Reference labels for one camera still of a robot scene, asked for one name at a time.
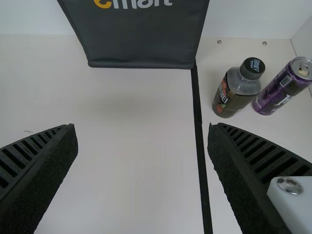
metal screw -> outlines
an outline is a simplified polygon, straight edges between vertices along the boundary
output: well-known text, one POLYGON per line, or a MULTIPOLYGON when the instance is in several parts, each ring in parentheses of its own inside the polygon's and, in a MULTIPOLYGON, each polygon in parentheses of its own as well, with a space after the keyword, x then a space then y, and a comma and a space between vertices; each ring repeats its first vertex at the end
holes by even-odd
POLYGON ((279 188, 292 195, 299 195, 303 192, 302 185, 293 178, 281 177, 277 180, 279 188))

ribbed rubber pad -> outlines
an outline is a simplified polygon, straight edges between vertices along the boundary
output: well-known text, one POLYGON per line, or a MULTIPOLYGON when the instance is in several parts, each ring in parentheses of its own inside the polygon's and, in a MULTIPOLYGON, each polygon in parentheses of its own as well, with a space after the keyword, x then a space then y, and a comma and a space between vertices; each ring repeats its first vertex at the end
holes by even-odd
POLYGON ((73 124, 0 149, 0 233, 32 234, 78 154, 73 124))
POLYGON ((239 128, 220 125, 266 189, 277 176, 312 176, 312 164, 289 150, 239 128))
POLYGON ((311 176, 311 163, 223 123, 210 124, 208 153, 244 234, 290 233, 266 192, 274 177, 311 176))

can pull tab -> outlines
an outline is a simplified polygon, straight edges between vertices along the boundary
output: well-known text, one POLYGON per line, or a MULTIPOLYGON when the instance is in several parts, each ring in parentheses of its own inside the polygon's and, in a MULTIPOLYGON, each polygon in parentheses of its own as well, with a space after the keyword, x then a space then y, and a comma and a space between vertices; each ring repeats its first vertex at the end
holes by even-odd
POLYGON ((305 62, 302 62, 298 72, 300 75, 306 77, 309 74, 309 66, 305 62))

white wall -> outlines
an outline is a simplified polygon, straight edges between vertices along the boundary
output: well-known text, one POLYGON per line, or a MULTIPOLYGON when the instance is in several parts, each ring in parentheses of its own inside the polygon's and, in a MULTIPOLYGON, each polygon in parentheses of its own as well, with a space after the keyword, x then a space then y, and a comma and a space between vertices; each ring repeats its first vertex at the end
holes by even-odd
MULTIPOLYGON (((290 39, 311 9, 311 0, 211 0, 203 36, 290 39)), ((0 34, 74 31, 57 0, 1 0, 0 34)))
POLYGON ((0 34, 74 34, 57 0, 0 0, 0 34))
POLYGON ((312 16, 292 37, 292 46, 297 56, 304 56, 312 59, 312 16))
POLYGON ((311 9, 311 0, 211 0, 203 35, 290 39, 311 9))

black bottle cap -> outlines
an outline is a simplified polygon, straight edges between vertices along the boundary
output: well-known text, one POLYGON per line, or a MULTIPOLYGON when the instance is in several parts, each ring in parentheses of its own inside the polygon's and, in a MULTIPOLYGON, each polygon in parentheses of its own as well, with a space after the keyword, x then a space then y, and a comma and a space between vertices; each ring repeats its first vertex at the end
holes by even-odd
POLYGON ((250 80, 256 80, 261 77, 265 71, 263 61, 258 58, 248 58, 240 66, 240 73, 243 77, 250 80))

